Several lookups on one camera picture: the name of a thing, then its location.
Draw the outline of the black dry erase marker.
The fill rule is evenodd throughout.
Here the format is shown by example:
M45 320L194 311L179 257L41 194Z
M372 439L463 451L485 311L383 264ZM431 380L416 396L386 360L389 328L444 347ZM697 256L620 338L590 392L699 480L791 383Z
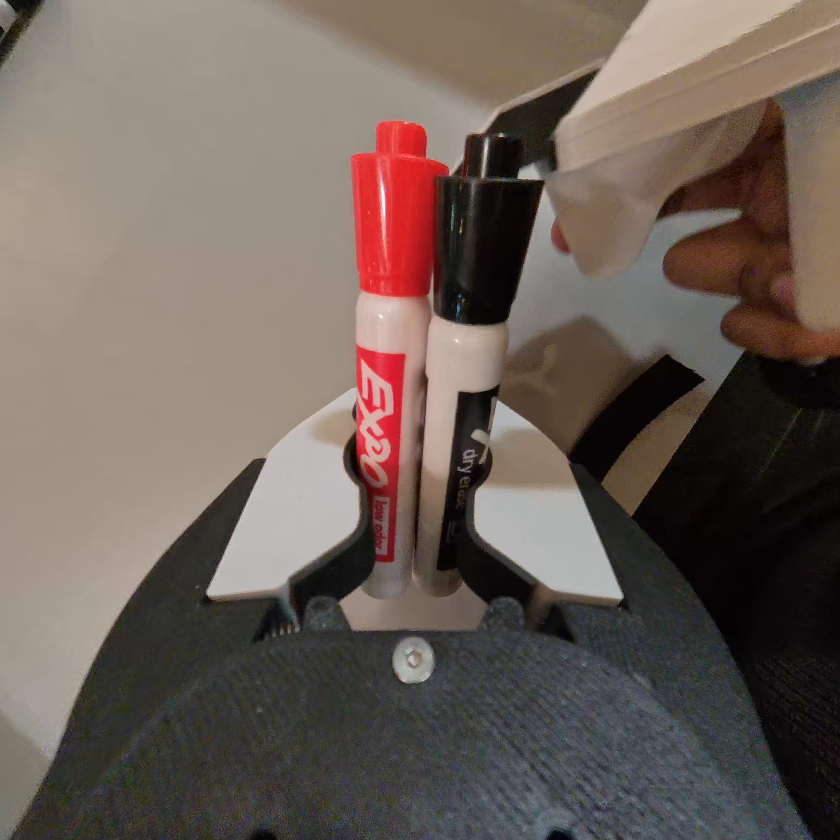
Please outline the black dry erase marker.
M432 597L461 585L467 500L483 476L518 293L543 184L519 177L522 141L471 134L434 195L433 315L413 576Z

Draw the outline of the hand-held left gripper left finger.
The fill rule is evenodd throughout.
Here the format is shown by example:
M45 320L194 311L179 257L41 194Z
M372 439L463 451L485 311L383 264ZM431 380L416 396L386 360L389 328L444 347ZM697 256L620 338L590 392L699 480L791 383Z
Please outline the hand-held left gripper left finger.
M355 474L355 390L292 429L270 450L206 590L212 602L274 600L303 617L313 598L336 601L371 575L365 490Z

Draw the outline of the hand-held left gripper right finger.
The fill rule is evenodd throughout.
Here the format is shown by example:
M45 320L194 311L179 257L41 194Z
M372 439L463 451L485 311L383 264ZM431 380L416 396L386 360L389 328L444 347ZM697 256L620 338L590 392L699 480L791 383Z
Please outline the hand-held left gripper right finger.
M465 496L464 584L487 605L507 597L539 621L554 606L614 609L624 599L566 455L498 401Z

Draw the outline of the red dry erase marker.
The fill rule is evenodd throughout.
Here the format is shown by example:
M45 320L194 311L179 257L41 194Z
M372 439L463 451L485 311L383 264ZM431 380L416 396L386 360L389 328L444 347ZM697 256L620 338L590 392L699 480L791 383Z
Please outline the red dry erase marker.
M356 461L373 529L367 595L395 598L413 578L427 378L433 199L445 167L419 124L380 122L351 157L356 264Z

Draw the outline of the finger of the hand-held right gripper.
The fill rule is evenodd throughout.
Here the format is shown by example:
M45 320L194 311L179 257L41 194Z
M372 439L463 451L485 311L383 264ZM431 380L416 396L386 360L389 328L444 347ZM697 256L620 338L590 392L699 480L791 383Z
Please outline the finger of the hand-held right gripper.
M611 54L493 112L484 131L563 172L836 75L838 1L647 2Z

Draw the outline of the person's right hand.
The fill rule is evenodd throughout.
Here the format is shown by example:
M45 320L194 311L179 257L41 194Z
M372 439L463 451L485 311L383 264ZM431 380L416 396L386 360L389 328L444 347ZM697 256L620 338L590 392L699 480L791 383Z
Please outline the person's right hand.
M795 315L784 117L768 101L744 152L728 166L673 192L659 217L714 210L739 218L680 240L666 254L666 279L687 291L732 298L723 337L773 361L837 358L838 332L817 332Z

